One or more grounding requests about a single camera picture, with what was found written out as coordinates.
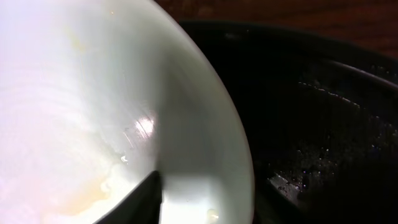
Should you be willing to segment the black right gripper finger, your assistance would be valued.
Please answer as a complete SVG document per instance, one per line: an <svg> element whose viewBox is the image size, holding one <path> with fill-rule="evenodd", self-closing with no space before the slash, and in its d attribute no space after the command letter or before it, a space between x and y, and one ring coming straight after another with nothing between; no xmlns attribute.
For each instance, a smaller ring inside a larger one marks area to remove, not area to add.
<svg viewBox="0 0 398 224"><path fill-rule="evenodd" d="M96 224L159 224L161 203L162 178L155 170Z"/></svg>

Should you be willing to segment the mint green plate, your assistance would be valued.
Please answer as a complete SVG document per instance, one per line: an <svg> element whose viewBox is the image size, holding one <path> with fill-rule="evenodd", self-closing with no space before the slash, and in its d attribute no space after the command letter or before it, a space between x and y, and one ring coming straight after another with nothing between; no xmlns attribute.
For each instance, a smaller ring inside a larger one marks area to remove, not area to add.
<svg viewBox="0 0 398 224"><path fill-rule="evenodd" d="M161 223L251 223L242 122L154 1L1 1L1 222L99 223L161 174Z"/></svg>

